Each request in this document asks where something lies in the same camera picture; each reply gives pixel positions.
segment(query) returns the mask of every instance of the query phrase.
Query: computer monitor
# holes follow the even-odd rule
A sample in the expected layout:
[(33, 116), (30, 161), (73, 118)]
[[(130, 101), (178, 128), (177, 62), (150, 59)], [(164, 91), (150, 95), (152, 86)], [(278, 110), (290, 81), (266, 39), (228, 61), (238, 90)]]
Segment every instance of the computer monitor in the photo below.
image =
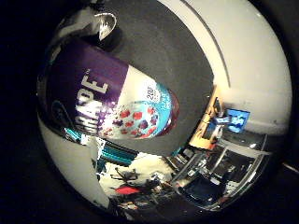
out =
[(230, 118), (228, 129), (234, 133), (241, 133), (249, 119), (250, 112), (236, 109), (227, 109), (226, 115)]

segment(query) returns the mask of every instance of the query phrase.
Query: fruit graphic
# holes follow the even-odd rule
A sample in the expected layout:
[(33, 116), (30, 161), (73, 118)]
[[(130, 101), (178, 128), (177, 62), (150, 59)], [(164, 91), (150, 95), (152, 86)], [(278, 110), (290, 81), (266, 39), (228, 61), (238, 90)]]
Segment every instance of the fruit graphic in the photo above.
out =
[(149, 127), (149, 124), (145, 119), (142, 120), (138, 125), (138, 128), (140, 128), (140, 129), (147, 129), (148, 127)]
[(153, 133), (155, 130), (157, 129), (157, 127), (152, 127), (148, 130), (148, 133), (151, 134)]
[(135, 112), (133, 114), (133, 119), (141, 119), (142, 118), (142, 112)]
[(150, 123), (152, 124), (152, 125), (156, 125), (157, 124), (157, 120), (158, 120), (158, 115), (154, 115), (154, 116), (152, 116), (151, 117), (151, 119), (150, 119)]
[(131, 114), (131, 113), (130, 113), (130, 110), (128, 110), (128, 109), (126, 109), (126, 110), (122, 110), (121, 113), (120, 113), (120, 117), (121, 117), (122, 119), (124, 119), (124, 118), (129, 117), (130, 114)]
[(131, 135), (137, 135), (137, 133), (138, 133), (138, 130), (131, 131)]
[(122, 126), (123, 121), (122, 121), (122, 119), (121, 120), (113, 120), (112, 124), (120, 127), (120, 126)]
[(155, 108), (153, 108), (152, 106), (150, 106), (148, 108), (148, 113), (151, 114), (151, 115), (153, 115), (154, 112), (155, 112)]
[(122, 134), (128, 134), (128, 131), (126, 129), (121, 129)]
[(134, 122), (131, 120), (131, 121), (128, 121), (124, 124), (125, 127), (132, 127), (134, 125)]

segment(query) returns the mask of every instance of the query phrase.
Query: purple label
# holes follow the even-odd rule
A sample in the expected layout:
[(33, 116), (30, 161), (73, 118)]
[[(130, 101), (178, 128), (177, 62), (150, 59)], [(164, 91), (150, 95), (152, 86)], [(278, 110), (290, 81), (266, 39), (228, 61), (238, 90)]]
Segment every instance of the purple label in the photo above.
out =
[(128, 64), (80, 39), (72, 40), (50, 70), (48, 112), (63, 126), (69, 120), (68, 128), (97, 135), (119, 101), (127, 71)]

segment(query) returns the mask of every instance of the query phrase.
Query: blueberry image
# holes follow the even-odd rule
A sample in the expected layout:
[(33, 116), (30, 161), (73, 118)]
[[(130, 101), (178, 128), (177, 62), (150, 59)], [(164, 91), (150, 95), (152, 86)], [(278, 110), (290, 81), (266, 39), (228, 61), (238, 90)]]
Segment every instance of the blueberry image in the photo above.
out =
[(140, 128), (140, 129), (147, 129), (148, 127), (149, 127), (149, 125), (146, 120), (142, 120), (138, 125), (138, 128)]

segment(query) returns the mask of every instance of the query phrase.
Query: black background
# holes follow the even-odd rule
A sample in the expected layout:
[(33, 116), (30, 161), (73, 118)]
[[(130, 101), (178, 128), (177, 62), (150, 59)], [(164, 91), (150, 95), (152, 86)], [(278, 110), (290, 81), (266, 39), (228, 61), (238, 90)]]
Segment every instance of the black background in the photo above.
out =
[[(276, 31), (292, 71), (291, 128), (279, 159), (298, 169), (299, 2), (251, 2)], [(79, 3), (59, 0), (0, 2), (0, 223), (112, 221), (62, 180), (45, 148), (40, 147), (36, 73), (53, 29), (71, 7), (79, 7)], [(283, 166), (273, 165), (272, 171), (252, 192), (227, 211), (204, 219), (202, 223), (299, 223), (298, 183), (298, 175)]]

